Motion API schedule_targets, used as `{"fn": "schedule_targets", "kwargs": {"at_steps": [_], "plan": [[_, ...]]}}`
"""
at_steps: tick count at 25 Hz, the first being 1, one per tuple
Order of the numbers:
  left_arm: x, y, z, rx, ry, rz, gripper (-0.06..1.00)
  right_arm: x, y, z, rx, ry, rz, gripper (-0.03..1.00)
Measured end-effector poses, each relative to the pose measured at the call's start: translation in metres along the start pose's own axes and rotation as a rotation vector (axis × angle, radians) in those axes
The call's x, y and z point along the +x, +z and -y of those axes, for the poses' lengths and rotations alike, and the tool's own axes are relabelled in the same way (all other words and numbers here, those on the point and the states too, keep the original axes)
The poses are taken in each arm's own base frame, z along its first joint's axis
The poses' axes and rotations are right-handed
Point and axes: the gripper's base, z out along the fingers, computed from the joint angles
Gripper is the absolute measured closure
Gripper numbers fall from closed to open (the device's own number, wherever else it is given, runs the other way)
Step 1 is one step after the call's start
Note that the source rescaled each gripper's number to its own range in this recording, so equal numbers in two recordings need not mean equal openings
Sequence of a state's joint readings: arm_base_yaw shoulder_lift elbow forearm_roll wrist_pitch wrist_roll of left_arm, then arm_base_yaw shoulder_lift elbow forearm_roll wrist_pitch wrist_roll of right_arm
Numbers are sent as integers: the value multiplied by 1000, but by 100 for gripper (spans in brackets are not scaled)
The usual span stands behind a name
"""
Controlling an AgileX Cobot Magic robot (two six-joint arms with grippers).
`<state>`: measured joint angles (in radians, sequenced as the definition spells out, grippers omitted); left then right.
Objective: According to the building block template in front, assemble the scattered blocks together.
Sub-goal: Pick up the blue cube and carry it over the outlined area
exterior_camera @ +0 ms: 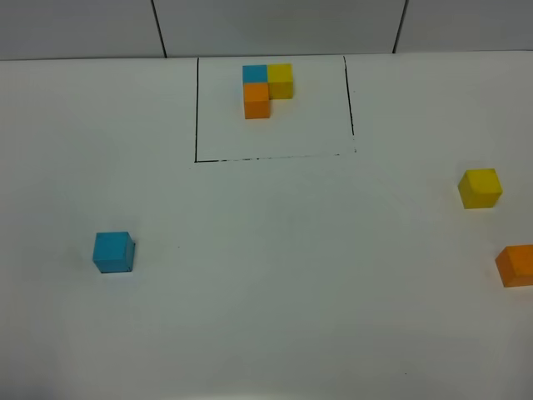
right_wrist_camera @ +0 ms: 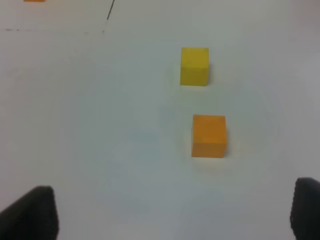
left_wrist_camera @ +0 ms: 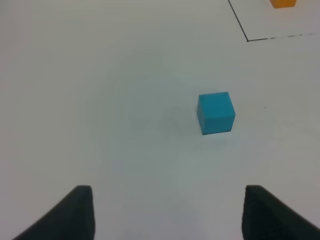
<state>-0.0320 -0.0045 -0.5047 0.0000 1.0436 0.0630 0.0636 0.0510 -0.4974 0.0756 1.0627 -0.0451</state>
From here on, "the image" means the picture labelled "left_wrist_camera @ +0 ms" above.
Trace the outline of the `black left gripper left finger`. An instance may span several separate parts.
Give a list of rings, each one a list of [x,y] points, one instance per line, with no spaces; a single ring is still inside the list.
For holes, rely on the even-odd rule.
[[[95,212],[93,190],[78,185],[16,240],[93,240]]]

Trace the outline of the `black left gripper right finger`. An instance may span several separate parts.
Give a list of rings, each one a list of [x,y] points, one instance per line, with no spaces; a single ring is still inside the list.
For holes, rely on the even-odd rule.
[[[244,240],[318,240],[320,229],[260,185],[247,185],[241,231]]]

